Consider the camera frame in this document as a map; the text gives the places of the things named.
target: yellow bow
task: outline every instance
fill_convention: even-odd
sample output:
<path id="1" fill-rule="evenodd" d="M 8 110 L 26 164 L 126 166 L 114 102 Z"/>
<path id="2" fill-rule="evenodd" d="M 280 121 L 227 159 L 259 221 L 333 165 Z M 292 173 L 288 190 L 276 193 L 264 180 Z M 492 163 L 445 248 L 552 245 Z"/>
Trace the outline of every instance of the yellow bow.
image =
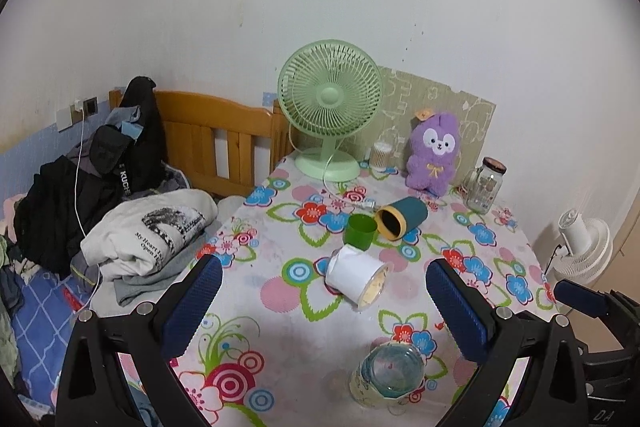
<path id="1" fill-rule="evenodd" d="M 433 163 L 427 163 L 427 170 L 431 171 L 431 174 L 429 174 L 430 178 L 437 178 L 438 174 L 444 171 L 444 167 L 434 165 Z"/>

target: floral tablecloth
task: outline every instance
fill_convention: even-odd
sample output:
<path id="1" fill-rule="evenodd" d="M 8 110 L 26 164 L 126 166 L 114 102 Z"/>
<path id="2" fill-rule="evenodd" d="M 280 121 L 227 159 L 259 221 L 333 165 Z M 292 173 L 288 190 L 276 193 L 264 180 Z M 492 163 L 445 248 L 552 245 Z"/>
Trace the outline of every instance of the floral tablecloth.
<path id="1" fill-rule="evenodd" d="M 393 273 L 365 311 L 356 312 L 323 278 L 349 215 L 361 210 L 332 197 L 292 158 L 198 254 L 222 261 L 222 288 L 187 352 L 171 365 L 212 425 L 387 427 L 396 420 L 392 415 L 401 416 L 402 425 L 436 425 L 475 370 L 425 290 L 426 267 L 439 257 L 493 305 L 527 309 L 547 320 L 555 313 L 550 287 L 508 208 L 494 206 L 479 216 L 453 188 L 436 199 L 408 189 L 396 169 L 361 167 L 356 180 L 332 190 L 377 204 L 412 195 L 430 209 L 427 220 L 401 241 L 375 238 L 369 254 L 391 263 Z M 423 385 L 399 405 L 364 409 L 349 396 L 349 373 L 389 339 L 420 349 Z M 487 425 L 504 419 L 525 364 L 515 367 Z M 123 365 L 140 385 L 130 360 Z"/>

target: blue gripper pad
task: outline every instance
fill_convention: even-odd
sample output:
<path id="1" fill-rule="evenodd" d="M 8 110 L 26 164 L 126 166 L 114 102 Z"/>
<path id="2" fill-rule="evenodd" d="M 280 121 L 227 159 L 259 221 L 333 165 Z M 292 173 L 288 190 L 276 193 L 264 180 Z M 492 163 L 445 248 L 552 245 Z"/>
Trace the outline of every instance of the blue gripper pad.
<path id="1" fill-rule="evenodd" d="M 609 305 L 604 294 L 566 279 L 556 284 L 554 296 L 569 308 L 589 315 L 592 319 L 604 317 L 609 312 Z"/>
<path id="2" fill-rule="evenodd" d="M 188 288 L 161 325 L 160 352 L 164 360 L 181 357 L 189 346 L 202 318 L 222 285 L 220 260 L 214 255 L 204 255 L 187 277 L 173 286 L 177 285 L 187 285 Z"/>
<path id="3" fill-rule="evenodd" d="M 495 330 L 491 306 L 478 290 L 465 285 L 445 259 L 431 262 L 425 279 L 427 291 L 462 355 L 472 362 L 483 363 Z"/>

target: white power cord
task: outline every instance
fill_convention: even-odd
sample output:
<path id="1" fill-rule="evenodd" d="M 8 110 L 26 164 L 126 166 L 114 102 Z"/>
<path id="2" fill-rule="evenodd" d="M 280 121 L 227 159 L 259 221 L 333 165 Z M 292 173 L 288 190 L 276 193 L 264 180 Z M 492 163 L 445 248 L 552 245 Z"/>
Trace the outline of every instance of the white power cord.
<path id="1" fill-rule="evenodd" d="M 80 152 L 78 154 L 78 165 L 76 165 L 76 184 L 74 185 L 74 208 L 76 210 L 76 217 L 78 218 L 78 225 L 80 225 L 80 230 L 82 230 L 82 235 L 86 237 L 86 232 L 82 227 L 82 222 L 80 221 L 80 216 L 78 214 L 78 174 L 80 173 L 80 160 L 82 159 L 82 146 L 84 141 L 84 107 L 80 108 L 82 112 L 82 131 L 80 132 Z"/>
<path id="2" fill-rule="evenodd" d="M 326 170 L 328 169 L 329 163 L 331 163 L 331 160 L 334 159 L 335 153 L 337 153 L 338 149 L 340 149 L 340 147 L 342 145 L 342 142 L 344 142 L 344 138 L 342 138 L 342 140 L 340 140 L 340 143 L 338 143 L 338 145 L 335 147 L 334 152 L 332 153 L 331 156 L 329 156 L 329 159 L 326 161 L 326 164 L 324 165 L 324 169 L 322 170 L 322 185 L 324 185 L 324 188 L 327 190 L 327 192 L 329 192 L 329 194 L 331 194 L 336 200 L 342 200 L 345 203 L 352 204 L 353 206 L 357 206 L 358 208 L 362 208 L 364 210 L 375 210 L 376 209 L 376 202 L 375 201 L 351 201 L 351 200 L 348 200 L 347 198 L 343 198 L 339 194 L 336 194 L 334 191 L 332 191 L 329 188 L 329 185 L 326 182 Z"/>
<path id="3" fill-rule="evenodd" d="M 296 144 L 293 143 L 293 139 L 291 138 L 291 122 L 289 122 L 289 132 L 287 133 L 287 136 L 289 136 L 289 143 L 291 144 L 293 149 L 295 149 L 300 154 L 306 154 L 306 151 L 303 151 L 302 149 L 296 147 Z"/>
<path id="4" fill-rule="evenodd" d="M 82 231 L 82 235 L 86 237 L 86 232 L 82 227 L 82 222 L 80 221 L 80 214 L 78 213 L 78 174 L 80 173 L 80 160 L 82 159 L 82 146 L 84 145 L 84 107 L 82 106 L 80 107 L 80 112 L 82 113 L 82 128 L 80 131 L 80 152 L 78 154 L 78 165 L 76 165 L 76 183 L 74 184 L 74 208 L 76 210 L 76 217 L 78 218 L 78 225 L 80 225 L 80 230 Z M 76 311 L 76 313 L 81 312 L 89 305 L 89 303 L 91 302 L 91 299 L 94 298 L 94 295 L 98 290 L 98 286 L 100 286 L 101 279 L 102 279 L 102 274 L 98 269 L 98 280 L 95 282 L 94 290 L 91 292 L 91 295 L 89 296 L 87 301 L 82 305 L 82 307 L 78 311 Z"/>

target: fan grille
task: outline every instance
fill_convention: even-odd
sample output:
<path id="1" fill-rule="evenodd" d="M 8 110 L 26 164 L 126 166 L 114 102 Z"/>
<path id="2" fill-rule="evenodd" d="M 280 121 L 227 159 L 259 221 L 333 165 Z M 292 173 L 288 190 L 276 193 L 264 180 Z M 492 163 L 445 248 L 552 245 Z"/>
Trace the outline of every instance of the fan grille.
<path id="1" fill-rule="evenodd" d="M 375 62 L 356 46 L 335 40 L 312 42 L 282 68 L 278 99 L 300 131 L 341 138 L 374 117 L 382 100 L 382 78 Z"/>

